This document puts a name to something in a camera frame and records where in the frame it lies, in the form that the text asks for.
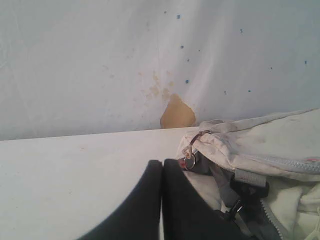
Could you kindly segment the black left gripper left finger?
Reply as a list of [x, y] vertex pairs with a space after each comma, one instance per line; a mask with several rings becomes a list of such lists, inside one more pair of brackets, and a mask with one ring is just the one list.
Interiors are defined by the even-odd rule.
[[138, 183], [104, 221], [81, 240], [158, 240], [162, 163], [150, 160]]

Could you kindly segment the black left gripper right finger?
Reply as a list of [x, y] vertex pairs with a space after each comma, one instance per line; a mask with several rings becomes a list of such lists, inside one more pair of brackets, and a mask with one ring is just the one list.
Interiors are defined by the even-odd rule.
[[162, 172], [162, 214], [166, 240], [280, 240], [262, 199], [270, 185], [248, 184], [227, 177], [235, 193], [230, 210], [212, 209], [187, 179], [177, 160], [166, 159]]

